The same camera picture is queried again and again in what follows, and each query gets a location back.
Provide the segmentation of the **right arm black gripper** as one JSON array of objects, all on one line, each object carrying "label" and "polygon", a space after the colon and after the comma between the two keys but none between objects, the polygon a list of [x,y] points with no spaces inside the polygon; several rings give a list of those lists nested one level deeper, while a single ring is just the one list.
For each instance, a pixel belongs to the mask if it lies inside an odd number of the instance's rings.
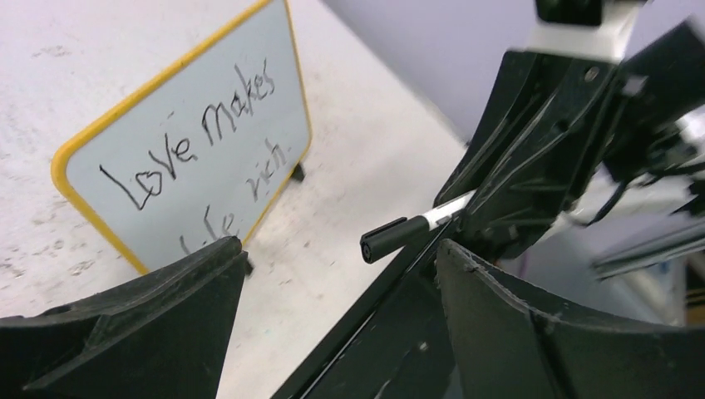
[{"label": "right arm black gripper", "polygon": [[622,60],[550,57],[546,100],[461,211],[456,242],[483,259],[512,259],[585,193],[598,165],[616,184],[601,220],[630,185],[703,169],[676,126],[704,103],[704,35],[685,19]]}]

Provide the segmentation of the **yellow framed small whiteboard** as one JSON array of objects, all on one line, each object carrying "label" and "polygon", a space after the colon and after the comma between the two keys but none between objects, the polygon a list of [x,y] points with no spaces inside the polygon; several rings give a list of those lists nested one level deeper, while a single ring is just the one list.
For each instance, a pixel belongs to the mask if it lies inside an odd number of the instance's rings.
[{"label": "yellow framed small whiteboard", "polygon": [[71,138],[51,173],[149,273],[246,240],[311,140],[290,6],[260,1]]}]

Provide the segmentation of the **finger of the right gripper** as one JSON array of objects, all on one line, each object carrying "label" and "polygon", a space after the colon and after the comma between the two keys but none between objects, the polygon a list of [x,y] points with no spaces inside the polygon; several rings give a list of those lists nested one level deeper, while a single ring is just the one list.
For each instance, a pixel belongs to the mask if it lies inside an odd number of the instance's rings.
[{"label": "finger of the right gripper", "polygon": [[445,204],[476,189],[518,136],[516,130],[535,115],[546,100],[550,57],[536,52],[508,51],[466,153],[434,200]]}]

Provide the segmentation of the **white whiteboard marker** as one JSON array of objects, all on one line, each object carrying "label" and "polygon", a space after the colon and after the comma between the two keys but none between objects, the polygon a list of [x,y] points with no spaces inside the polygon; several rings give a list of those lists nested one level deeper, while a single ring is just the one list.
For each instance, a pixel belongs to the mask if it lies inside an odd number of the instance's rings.
[{"label": "white whiteboard marker", "polygon": [[474,190],[468,191],[464,195],[423,213],[422,217],[427,221],[429,230],[432,231],[451,221],[468,205],[474,194]]}]

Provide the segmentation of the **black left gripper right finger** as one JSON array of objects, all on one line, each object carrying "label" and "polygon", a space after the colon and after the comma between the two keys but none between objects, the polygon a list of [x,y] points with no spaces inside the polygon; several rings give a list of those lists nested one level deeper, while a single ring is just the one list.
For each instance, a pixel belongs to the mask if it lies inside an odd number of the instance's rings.
[{"label": "black left gripper right finger", "polygon": [[467,398],[701,398],[704,330],[569,301],[445,239],[437,277]]}]

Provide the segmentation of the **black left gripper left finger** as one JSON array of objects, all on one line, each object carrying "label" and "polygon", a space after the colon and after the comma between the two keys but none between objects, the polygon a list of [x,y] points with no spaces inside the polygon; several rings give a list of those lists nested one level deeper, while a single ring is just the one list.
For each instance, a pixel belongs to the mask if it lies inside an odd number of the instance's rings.
[{"label": "black left gripper left finger", "polygon": [[3,318],[2,397],[215,397],[247,266],[226,237],[104,292]]}]

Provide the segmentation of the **black marker cap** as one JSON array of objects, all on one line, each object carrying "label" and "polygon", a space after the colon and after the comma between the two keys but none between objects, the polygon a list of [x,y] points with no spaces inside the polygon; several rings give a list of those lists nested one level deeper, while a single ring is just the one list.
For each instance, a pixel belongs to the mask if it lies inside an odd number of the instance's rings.
[{"label": "black marker cap", "polygon": [[430,230],[429,221],[422,215],[395,219],[361,236],[362,259],[373,264]]}]

